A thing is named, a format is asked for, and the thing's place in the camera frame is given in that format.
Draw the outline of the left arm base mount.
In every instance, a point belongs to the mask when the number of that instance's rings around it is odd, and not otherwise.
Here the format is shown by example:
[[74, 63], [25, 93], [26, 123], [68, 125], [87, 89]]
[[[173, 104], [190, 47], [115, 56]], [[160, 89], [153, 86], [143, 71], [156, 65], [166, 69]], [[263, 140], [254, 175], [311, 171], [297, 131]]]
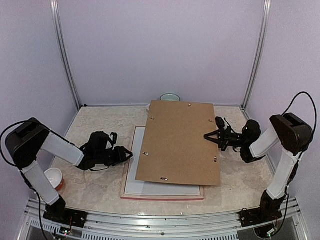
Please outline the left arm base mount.
[[67, 208], [61, 195], [53, 204], [45, 204], [43, 214], [46, 220], [78, 228], [84, 228], [87, 216], [88, 213], [85, 211]]

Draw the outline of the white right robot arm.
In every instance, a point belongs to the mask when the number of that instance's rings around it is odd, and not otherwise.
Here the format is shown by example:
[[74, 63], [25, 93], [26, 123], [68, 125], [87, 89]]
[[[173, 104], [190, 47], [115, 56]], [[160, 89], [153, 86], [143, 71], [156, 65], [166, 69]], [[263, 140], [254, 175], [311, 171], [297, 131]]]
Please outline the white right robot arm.
[[223, 152], [228, 147], [233, 148], [247, 164], [263, 159], [272, 147], [281, 144], [282, 153], [278, 167], [255, 212], [260, 222], [268, 221], [279, 210], [315, 132], [293, 113], [273, 115], [269, 120], [271, 125], [266, 131], [261, 131], [259, 123], [250, 119], [241, 133], [237, 133], [226, 119], [216, 117], [218, 129], [203, 136], [205, 140], [217, 144]]

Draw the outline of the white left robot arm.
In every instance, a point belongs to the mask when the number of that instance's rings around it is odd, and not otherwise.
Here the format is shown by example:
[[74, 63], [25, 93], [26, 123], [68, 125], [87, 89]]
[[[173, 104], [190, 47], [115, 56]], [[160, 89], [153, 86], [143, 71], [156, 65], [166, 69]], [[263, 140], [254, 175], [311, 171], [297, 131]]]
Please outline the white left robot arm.
[[117, 144], [115, 132], [93, 132], [88, 141], [78, 147], [34, 117], [7, 126], [0, 139], [11, 158], [4, 158], [4, 161], [18, 169], [32, 191], [45, 202], [47, 211], [61, 223], [70, 218], [70, 211], [64, 198], [45, 176], [39, 156], [46, 154], [90, 172], [94, 172], [96, 166], [103, 165], [108, 169], [133, 157], [130, 150]]

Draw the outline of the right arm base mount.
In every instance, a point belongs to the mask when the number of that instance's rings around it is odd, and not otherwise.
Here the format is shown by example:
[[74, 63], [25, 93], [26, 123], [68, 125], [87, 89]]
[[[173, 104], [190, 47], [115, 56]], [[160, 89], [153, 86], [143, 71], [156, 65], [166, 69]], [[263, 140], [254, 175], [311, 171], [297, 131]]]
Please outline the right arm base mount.
[[272, 199], [265, 190], [260, 199], [259, 207], [243, 208], [239, 212], [241, 226], [244, 228], [280, 219], [283, 216], [280, 207], [284, 199], [285, 196], [279, 199]]

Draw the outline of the brown backing board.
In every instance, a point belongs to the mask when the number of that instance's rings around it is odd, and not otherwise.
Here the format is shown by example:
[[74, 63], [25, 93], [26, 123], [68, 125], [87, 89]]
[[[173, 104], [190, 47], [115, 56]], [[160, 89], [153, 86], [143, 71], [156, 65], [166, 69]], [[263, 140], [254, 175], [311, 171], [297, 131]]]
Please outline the brown backing board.
[[153, 100], [135, 179], [152, 183], [219, 186], [220, 154], [204, 135], [217, 129], [214, 105]]

